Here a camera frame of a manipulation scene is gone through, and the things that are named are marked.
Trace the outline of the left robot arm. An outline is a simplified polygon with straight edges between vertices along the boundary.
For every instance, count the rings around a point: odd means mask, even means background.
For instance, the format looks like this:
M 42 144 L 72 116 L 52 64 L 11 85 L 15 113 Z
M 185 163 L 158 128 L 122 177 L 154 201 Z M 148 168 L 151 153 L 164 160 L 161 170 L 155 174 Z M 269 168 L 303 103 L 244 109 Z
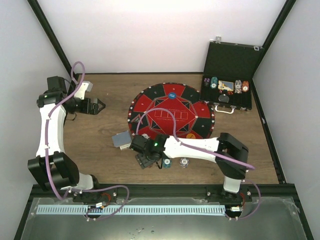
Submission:
M 97 115 L 106 105 L 85 96 L 93 87 L 89 81 L 83 81 L 72 96 L 67 94 L 63 77 L 47 78 L 47 86 L 36 101 L 41 116 L 40 142 L 35 158 L 27 163 L 28 170 L 43 191 L 51 190 L 51 185 L 58 190 L 85 190 L 85 197 L 97 202 L 102 196 L 97 178 L 80 173 L 65 153 L 64 125 L 67 114 Z

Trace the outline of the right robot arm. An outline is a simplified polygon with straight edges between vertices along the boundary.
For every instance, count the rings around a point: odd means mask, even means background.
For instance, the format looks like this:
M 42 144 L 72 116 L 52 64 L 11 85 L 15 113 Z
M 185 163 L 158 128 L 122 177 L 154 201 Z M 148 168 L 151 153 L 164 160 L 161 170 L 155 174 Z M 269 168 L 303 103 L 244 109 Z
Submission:
M 254 168 L 248 164 L 249 149 L 226 132 L 206 139 L 177 138 L 165 134 L 152 139 L 136 135 L 129 148 L 137 152 L 135 158 L 142 169 L 158 162 L 161 162 L 161 168 L 165 160 L 176 158 L 217 164 L 224 175 L 222 195 L 229 202 L 240 196 L 241 182 L 246 178 L 247 170 Z

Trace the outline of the orange round blind button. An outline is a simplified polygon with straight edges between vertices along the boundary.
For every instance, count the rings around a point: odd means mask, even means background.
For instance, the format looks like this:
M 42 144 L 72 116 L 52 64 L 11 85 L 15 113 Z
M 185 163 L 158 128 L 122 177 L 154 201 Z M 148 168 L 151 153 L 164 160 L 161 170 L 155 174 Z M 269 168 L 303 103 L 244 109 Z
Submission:
M 195 136 L 193 133 L 188 133 L 188 134 L 186 135 L 186 138 L 187 138 L 187 139 L 196 139 L 196 136 Z

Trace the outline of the blue round blind button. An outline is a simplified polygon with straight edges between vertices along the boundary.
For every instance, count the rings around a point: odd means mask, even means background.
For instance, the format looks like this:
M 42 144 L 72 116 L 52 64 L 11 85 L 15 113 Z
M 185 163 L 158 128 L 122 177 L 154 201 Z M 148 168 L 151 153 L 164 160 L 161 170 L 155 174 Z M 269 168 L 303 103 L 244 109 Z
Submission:
M 169 99 L 175 99 L 177 97 L 177 95 L 176 95 L 176 93 L 175 92 L 170 92 L 169 94 L 168 94 L 168 98 Z

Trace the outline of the teal poker chip stack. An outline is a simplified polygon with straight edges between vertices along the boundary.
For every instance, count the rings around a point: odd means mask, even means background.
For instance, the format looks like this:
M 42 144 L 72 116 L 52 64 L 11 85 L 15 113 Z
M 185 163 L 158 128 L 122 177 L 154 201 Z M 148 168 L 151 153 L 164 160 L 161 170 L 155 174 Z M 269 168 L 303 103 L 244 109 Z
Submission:
M 166 158 L 162 161 L 163 168 L 170 168 L 172 165 L 172 161 L 169 158 Z

